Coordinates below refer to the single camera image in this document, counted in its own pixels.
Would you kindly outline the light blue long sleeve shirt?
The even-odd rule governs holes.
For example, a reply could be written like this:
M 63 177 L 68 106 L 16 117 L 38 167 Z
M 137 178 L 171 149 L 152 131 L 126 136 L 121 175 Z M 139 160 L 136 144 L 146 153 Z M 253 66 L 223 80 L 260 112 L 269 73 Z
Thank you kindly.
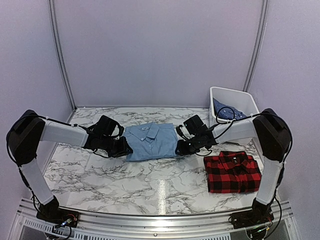
M 175 158 L 178 137 L 172 123 L 145 123 L 127 126 L 123 133 L 133 153 L 128 162 Z

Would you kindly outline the red black plaid shirt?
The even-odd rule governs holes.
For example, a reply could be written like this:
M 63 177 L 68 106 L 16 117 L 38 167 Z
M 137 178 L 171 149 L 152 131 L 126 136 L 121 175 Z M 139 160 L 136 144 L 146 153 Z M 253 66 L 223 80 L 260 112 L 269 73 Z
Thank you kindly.
M 203 163 L 207 189 L 211 194 L 254 193 L 259 190 L 262 174 L 253 156 L 244 151 L 221 151 L 205 156 Z

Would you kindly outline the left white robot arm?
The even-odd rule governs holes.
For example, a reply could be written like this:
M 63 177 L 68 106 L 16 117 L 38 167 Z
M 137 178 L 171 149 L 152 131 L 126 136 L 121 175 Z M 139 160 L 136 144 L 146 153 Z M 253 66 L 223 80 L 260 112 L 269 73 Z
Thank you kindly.
M 31 191 L 37 218 L 52 223 L 76 221 L 76 211 L 64 210 L 44 177 L 44 161 L 39 149 L 45 144 L 65 144 L 90 150 L 102 150 L 108 158 L 133 153 L 124 134 L 124 127 L 102 115 L 90 126 L 62 122 L 26 110 L 6 134 L 6 150 L 15 163 L 26 187 Z

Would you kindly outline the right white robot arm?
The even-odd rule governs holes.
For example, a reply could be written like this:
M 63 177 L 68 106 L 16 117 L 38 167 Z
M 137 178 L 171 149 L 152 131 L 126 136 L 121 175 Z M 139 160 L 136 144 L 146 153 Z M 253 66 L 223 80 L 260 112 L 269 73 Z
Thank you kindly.
M 176 127 L 178 135 L 182 137 L 175 149 L 178 156 L 197 154 L 201 148 L 209 149 L 234 140 L 258 139 L 262 150 L 261 159 L 264 161 L 260 186 L 251 210 L 233 213 L 231 220 L 236 224 L 241 221 L 258 224 L 267 218 L 283 179 L 286 158 L 293 145 L 293 136 L 287 123 L 271 108 L 267 108 L 242 119 L 217 122 L 211 127 L 207 127 L 198 115 L 189 118 L 183 125 L 193 137 L 186 138 L 181 128 Z

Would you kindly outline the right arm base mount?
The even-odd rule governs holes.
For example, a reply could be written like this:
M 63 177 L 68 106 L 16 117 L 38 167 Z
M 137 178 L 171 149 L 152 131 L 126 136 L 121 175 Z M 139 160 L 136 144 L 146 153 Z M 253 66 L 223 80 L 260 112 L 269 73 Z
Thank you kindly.
M 259 209 L 251 209 L 240 212 L 234 212 L 230 215 L 228 221 L 233 225 L 234 229 L 241 229 L 270 223 L 274 220 L 274 215 L 271 210 L 263 213 Z

